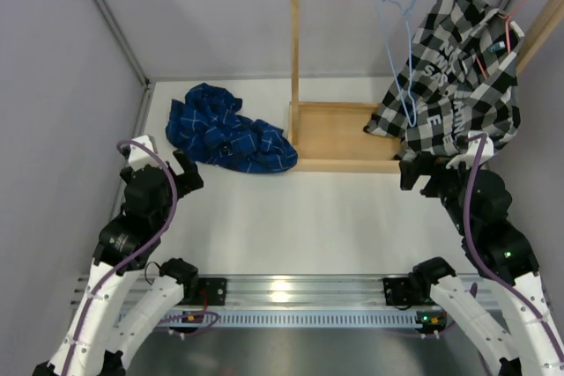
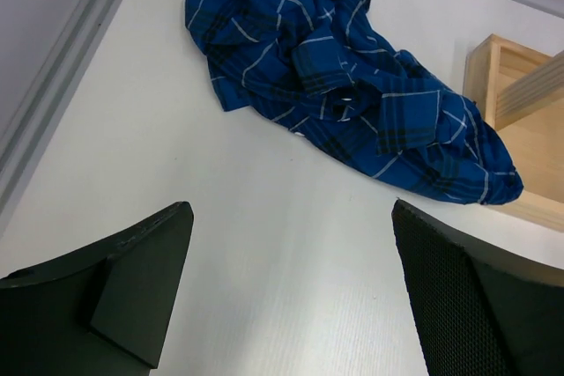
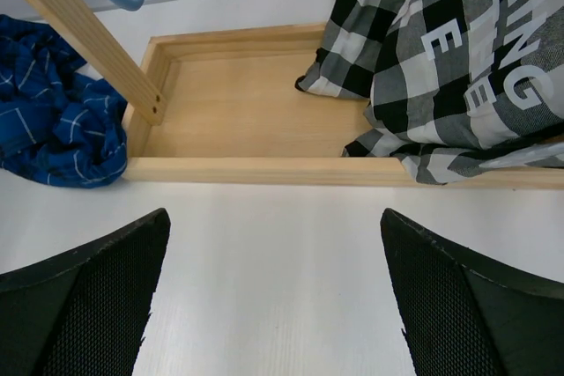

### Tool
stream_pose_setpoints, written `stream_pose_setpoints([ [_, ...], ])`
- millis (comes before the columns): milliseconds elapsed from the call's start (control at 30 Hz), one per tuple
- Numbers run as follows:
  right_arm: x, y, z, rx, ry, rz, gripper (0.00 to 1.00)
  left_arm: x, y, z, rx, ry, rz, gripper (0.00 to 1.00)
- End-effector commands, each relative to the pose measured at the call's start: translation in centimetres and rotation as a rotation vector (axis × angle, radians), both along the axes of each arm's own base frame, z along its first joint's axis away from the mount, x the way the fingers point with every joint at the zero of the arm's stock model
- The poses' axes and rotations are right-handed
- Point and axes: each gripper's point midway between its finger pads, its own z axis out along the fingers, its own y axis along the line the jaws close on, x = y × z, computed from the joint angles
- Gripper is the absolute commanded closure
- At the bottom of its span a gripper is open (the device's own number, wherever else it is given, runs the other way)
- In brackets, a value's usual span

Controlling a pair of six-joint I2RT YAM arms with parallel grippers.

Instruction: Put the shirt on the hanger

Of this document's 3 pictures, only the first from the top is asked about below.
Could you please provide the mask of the light blue wire hanger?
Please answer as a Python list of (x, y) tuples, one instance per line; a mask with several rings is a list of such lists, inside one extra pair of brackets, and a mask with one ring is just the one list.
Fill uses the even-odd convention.
[[(382, 28), (382, 36), (384, 41), (384, 47), (386, 50), (386, 54), (388, 57), (388, 61), (390, 64), (390, 70), (392, 76), (394, 78), (394, 82), (397, 88), (397, 92), (399, 94), (399, 99), (404, 110), (404, 115), (408, 123), (409, 128), (415, 128), (418, 124), (418, 115), (417, 115), (417, 108), (416, 108), (416, 101), (412, 93), (412, 85), (413, 85), (413, 36), (412, 36), (412, 27), (411, 27), (411, 18), (413, 14), (413, 9), (419, 0), (411, 0), (406, 6), (403, 6), (398, 0), (374, 0), (375, 6), (375, 13), (378, 20), (378, 23), (381, 25)], [(396, 70), (394, 60), (392, 58), (391, 50), (390, 50), (390, 43), (389, 37), (387, 34), (387, 30), (385, 25), (382, 21), (382, 8), (381, 5), (389, 3), (394, 4), (401, 16), (404, 19), (404, 27), (405, 33), (407, 36), (407, 48), (408, 48), (408, 58), (407, 58), (407, 66), (408, 66), (408, 77), (407, 77), (407, 88), (404, 89), (403, 86), (399, 83), (399, 73)]]

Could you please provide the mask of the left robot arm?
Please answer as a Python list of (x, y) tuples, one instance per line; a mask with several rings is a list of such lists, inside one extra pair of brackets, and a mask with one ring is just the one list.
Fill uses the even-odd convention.
[(36, 375), (124, 375), (141, 345), (177, 304), (195, 301), (198, 269), (180, 258), (159, 267), (149, 290), (127, 312), (123, 303), (142, 276), (152, 252), (171, 225), (177, 203), (203, 187), (197, 165), (182, 151), (175, 174), (141, 142), (119, 144), (128, 165), (119, 214), (100, 231), (90, 274), (70, 328), (52, 358), (38, 364)]

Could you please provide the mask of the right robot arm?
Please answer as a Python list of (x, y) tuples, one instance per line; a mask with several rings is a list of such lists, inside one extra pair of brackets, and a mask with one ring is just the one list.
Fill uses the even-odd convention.
[(472, 342), (492, 375), (561, 375), (563, 339), (544, 294), (538, 260), (524, 234), (508, 221), (512, 196), (503, 179), (482, 167), (450, 167), (428, 153), (399, 163), (400, 188), (428, 178), (420, 193), (436, 198), (462, 237), (461, 248), (495, 297), (500, 325), (464, 287), (447, 261), (434, 257), (415, 265), (410, 292), (434, 303)]

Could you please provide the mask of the blue plaid shirt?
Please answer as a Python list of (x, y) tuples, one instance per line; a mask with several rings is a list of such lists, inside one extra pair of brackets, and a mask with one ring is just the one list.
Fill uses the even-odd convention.
[(243, 101), (227, 89), (202, 83), (184, 100), (172, 100), (167, 141), (191, 160), (240, 173), (284, 173), (299, 154), (284, 131), (242, 114)]

